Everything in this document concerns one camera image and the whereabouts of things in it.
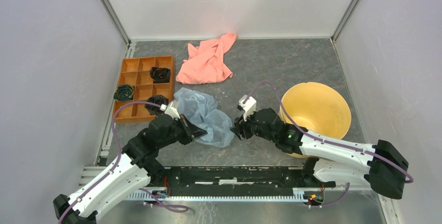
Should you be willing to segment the blue plastic trash bag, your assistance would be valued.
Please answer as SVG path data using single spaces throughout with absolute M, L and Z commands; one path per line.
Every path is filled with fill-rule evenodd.
M 231 118 L 218 109 L 217 100 L 206 93 L 180 88 L 174 93 L 179 103 L 178 112 L 195 126 L 205 130 L 206 135 L 197 139 L 204 145 L 224 148 L 231 144 L 234 133 Z

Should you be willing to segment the yellow trash bin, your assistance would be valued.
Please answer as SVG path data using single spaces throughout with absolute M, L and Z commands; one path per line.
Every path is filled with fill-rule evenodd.
M 351 111 L 347 101 L 333 88 L 317 82 L 299 83 L 282 97 L 287 115 L 280 108 L 283 122 L 295 123 L 318 134 L 342 139 L 351 126 Z

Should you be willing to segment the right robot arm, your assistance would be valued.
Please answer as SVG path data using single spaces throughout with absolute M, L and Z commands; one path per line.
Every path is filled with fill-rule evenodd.
M 354 143 L 323 136 L 284 122 L 271 108 L 237 117 L 231 130 L 240 139 L 258 136 L 284 153 L 307 156 L 301 172 L 307 186 L 361 183 L 382 196 L 400 200 L 404 186 L 414 181 L 408 173 L 408 161 L 392 143 Z

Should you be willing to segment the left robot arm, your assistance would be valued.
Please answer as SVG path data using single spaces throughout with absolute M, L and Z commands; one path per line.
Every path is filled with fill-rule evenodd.
M 97 223 L 134 191 L 163 182 L 165 168 L 157 160 L 160 149 L 176 142 L 187 145 L 205 135 L 206 130 L 183 114 L 157 115 L 98 176 L 78 191 L 54 199 L 58 223 Z

